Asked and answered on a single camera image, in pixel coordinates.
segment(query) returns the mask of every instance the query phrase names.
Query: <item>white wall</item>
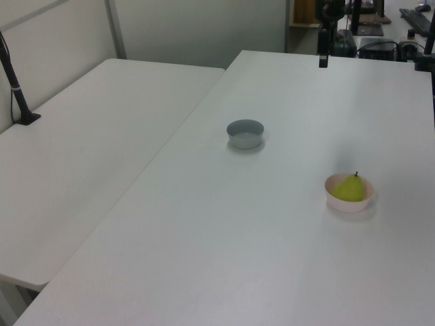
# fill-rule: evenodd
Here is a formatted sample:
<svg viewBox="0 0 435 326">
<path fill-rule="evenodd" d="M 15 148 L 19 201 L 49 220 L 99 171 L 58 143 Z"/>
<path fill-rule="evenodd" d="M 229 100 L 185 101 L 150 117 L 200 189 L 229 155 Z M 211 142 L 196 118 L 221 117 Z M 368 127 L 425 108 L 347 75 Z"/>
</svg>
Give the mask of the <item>white wall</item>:
<svg viewBox="0 0 435 326">
<path fill-rule="evenodd" d="M 31 111 L 100 62 L 116 57 L 104 0 L 69 0 L 3 36 Z M 16 103 L 14 107 L 18 117 Z M 11 125 L 10 86 L 0 69 L 0 132 Z"/>
<path fill-rule="evenodd" d="M 112 0 L 126 57 L 226 69 L 241 50 L 284 52 L 288 0 Z"/>
</svg>

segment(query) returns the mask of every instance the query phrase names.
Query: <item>pear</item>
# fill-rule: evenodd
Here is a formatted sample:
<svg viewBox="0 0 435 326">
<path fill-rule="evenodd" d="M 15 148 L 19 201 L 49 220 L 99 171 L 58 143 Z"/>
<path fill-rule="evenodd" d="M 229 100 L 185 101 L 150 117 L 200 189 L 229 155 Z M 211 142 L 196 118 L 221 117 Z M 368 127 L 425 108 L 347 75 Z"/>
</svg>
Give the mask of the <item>pear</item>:
<svg viewBox="0 0 435 326">
<path fill-rule="evenodd" d="M 364 187 L 358 172 L 349 175 L 345 180 L 332 188 L 331 195 L 346 202 L 360 202 L 364 199 Z"/>
</svg>

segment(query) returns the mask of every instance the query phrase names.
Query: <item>white table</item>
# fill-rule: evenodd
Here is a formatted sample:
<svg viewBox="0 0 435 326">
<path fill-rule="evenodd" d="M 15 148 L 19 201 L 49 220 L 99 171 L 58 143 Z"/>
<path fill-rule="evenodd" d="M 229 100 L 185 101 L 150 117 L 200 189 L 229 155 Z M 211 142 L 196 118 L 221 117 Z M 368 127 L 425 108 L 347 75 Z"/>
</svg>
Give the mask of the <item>white table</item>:
<svg viewBox="0 0 435 326">
<path fill-rule="evenodd" d="M 399 12 L 399 9 L 414 9 L 417 7 L 417 3 L 417 0 L 385 0 L 385 15 L 391 20 L 391 24 L 382 25 L 384 36 L 354 36 L 353 38 L 355 39 L 357 47 L 360 47 L 361 38 L 363 37 L 387 38 L 393 39 L 399 43 L 400 38 L 406 37 L 408 30 L 412 28 L 412 26 L 405 19 L 400 17 L 401 13 Z M 435 8 L 432 8 L 430 12 L 423 13 L 423 15 L 426 16 L 429 21 L 432 20 L 434 9 Z M 338 29 L 346 29 L 346 18 L 347 16 L 338 22 Z M 350 29 L 350 25 L 351 21 L 348 19 L 348 29 Z M 426 37 L 422 37 L 420 34 L 416 34 L 414 41 L 423 47 L 426 45 Z"/>
<path fill-rule="evenodd" d="M 41 290 L 223 69 L 107 60 L 0 136 L 0 279 Z"/>
<path fill-rule="evenodd" d="M 430 75 L 317 66 L 242 52 L 16 325 L 431 325 Z M 241 118 L 263 146 L 227 145 Z M 328 208 L 325 179 L 356 170 L 374 201 Z"/>
</svg>

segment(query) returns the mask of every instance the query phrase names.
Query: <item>cable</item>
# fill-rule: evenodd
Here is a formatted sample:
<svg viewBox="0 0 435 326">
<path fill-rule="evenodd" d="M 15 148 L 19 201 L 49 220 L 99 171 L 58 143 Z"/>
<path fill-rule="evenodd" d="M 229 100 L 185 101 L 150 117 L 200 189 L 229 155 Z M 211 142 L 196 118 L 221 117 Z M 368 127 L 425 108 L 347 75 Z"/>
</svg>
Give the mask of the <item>cable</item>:
<svg viewBox="0 0 435 326">
<path fill-rule="evenodd" d="M 7 47 L 6 40 L 3 37 L 3 34 L 1 33 L 1 31 L 0 31 L 0 38 L 1 38 L 1 41 L 2 41 L 2 43 L 4 44 L 4 46 L 6 48 L 7 56 L 9 56 L 9 59 L 10 59 L 11 58 L 11 54 L 9 53 L 9 48 Z"/>
<path fill-rule="evenodd" d="M 11 119 L 12 119 L 12 124 L 15 124 L 14 112 L 12 111 L 12 109 L 13 109 L 12 103 L 13 103 L 13 99 L 14 99 L 13 94 L 14 94 L 14 92 L 12 92 L 12 90 L 11 90 Z"/>
<path fill-rule="evenodd" d="M 399 43 L 397 43 L 395 41 L 382 41 L 382 42 L 374 42 L 374 43 L 367 44 L 366 46 L 362 46 L 358 50 L 356 50 L 356 52 L 358 53 L 360 50 L 365 50 L 367 48 L 371 48 L 373 46 L 379 46 L 381 44 L 395 44 L 396 45 L 395 48 L 400 47 Z"/>
<path fill-rule="evenodd" d="M 11 54 L 9 52 L 9 48 L 7 47 L 6 40 L 3 37 L 3 34 L 1 33 L 1 31 L 0 31 L 0 39 L 6 48 L 6 52 L 7 52 L 7 56 L 9 57 L 9 60 L 11 60 Z M 12 89 L 11 89 L 11 120 L 12 120 L 12 124 L 15 124 L 15 120 L 14 120 L 14 92 L 12 91 Z"/>
</svg>

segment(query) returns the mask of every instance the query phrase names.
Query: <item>bowl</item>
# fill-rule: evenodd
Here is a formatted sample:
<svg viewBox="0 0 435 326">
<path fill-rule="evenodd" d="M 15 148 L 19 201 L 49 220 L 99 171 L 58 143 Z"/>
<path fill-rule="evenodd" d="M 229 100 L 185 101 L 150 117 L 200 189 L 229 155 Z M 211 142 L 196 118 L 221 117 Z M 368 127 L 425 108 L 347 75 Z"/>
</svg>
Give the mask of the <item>bowl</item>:
<svg viewBox="0 0 435 326">
<path fill-rule="evenodd" d="M 255 120 L 237 120 L 226 127 L 226 132 L 232 146 L 239 149 L 250 149 L 261 144 L 264 127 Z"/>
<path fill-rule="evenodd" d="M 345 200 L 340 200 L 331 195 L 331 191 L 334 186 L 346 179 L 349 175 L 353 173 L 339 173 L 336 175 L 331 175 L 325 181 L 325 191 L 326 191 L 326 202 L 338 211 L 345 213 L 356 213 L 365 209 L 373 197 L 373 186 L 372 183 L 364 177 L 362 179 L 362 185 L 364 187 L 364 199 L 360 202 L 347 202 Z"/>
</svg>

